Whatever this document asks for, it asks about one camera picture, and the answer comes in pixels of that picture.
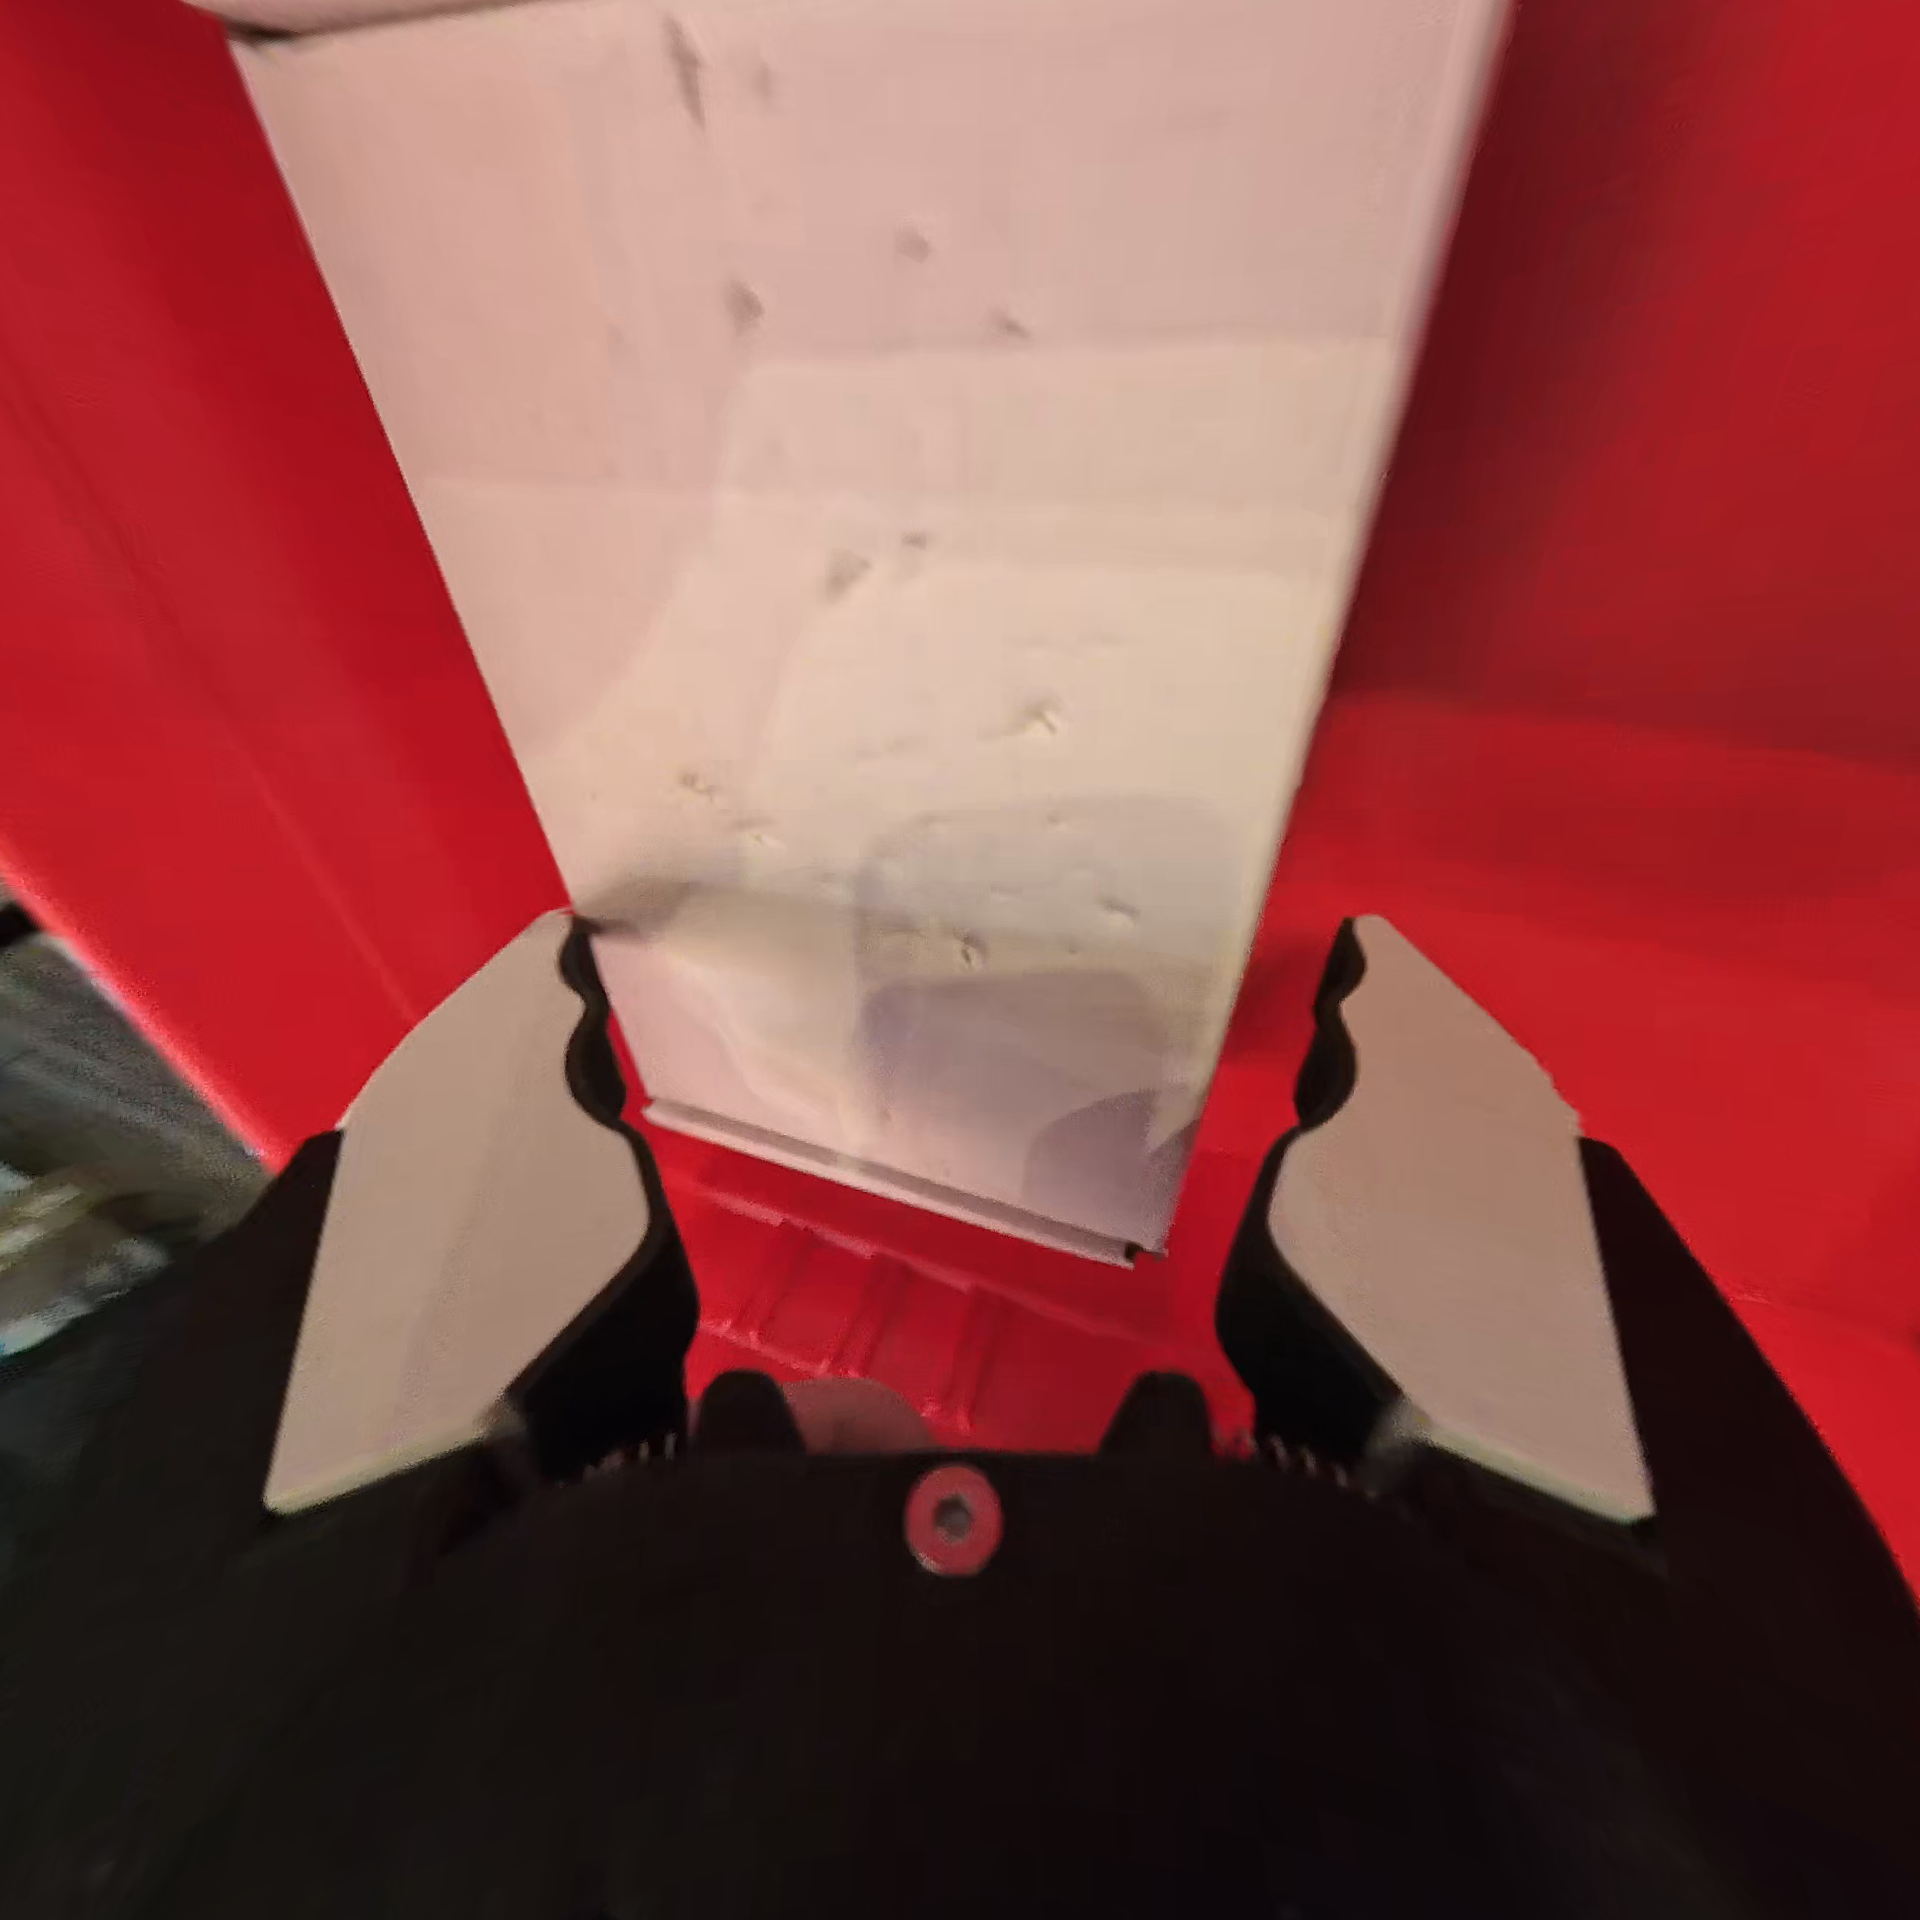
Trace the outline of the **white cardboard box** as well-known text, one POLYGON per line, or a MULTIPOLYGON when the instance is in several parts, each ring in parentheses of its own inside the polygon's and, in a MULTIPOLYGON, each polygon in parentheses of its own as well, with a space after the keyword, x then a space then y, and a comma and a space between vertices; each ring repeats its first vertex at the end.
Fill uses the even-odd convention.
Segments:
POLYGON ((1510 4, 209 4, 660 1124, 1165 1245, 1510 4))

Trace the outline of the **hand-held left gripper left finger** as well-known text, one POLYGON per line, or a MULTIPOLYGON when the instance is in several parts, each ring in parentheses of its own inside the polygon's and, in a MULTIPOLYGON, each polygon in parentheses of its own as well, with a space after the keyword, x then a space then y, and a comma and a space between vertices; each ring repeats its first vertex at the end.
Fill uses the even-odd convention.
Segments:
POLYGON ((682 1441, 700 1293, 626 1097, 593 937, 567 911, 370 1073, 338 1128, 273 1513, 470 1448, 572 1480, 682 1441))

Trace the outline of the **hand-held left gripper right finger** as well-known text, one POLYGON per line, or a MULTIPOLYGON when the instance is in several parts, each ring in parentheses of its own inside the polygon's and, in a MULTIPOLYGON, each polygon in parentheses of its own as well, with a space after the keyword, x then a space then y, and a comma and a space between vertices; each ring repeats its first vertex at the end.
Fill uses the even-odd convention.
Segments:
POLYGON ((1450 1456, 1549 1507, 1657 1515, 1553 1077, 1388 919, 1345 919, 1294 1123, 1215 1285, 1253 1454, 1354 1484, 1450 1456))

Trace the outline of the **red plastic bin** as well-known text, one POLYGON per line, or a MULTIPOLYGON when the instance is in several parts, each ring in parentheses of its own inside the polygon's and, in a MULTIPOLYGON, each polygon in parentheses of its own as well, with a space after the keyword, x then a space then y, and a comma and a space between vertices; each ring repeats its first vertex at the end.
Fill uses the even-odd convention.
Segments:
MULTIPOLYGON (((561 900, 223 32, 5 4, 5 879, 279 1164, 561 900)), ((1519 4, 1167 1255, 655 1140, 694 1379, 1085 1448, 1332 925, 1623 1149, 1915 1579, 1915 4, 1519 4)))

